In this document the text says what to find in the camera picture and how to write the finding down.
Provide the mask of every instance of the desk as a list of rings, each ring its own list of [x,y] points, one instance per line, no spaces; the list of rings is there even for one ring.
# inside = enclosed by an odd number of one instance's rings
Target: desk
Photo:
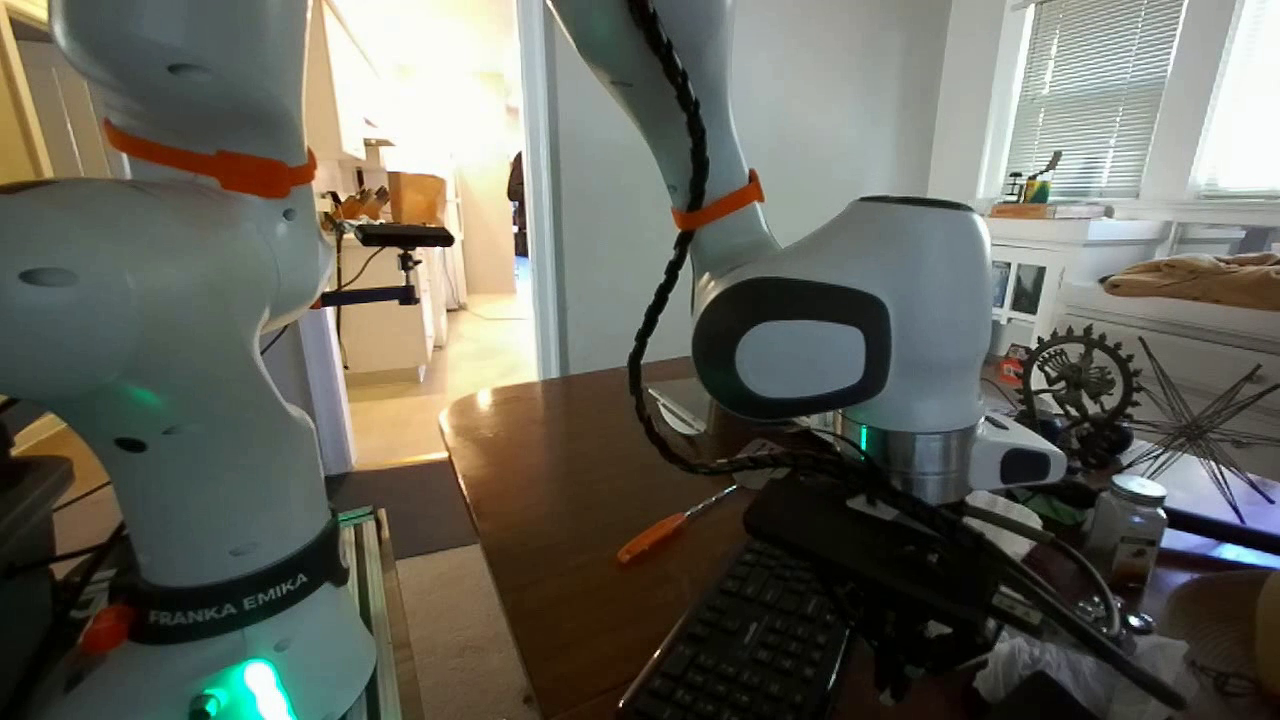
[[[475,391],[442,406],[439,427],[539,713],[613,714],[664,632],[738,547],[746,497],[699,517],[644,565],[614,566],[621,540],[710,493],[647,449],[623,373]],[[886,714],[867,669],[843,688],[836,714]],[[921,679],[896,714],[961,714],[955,688]]]

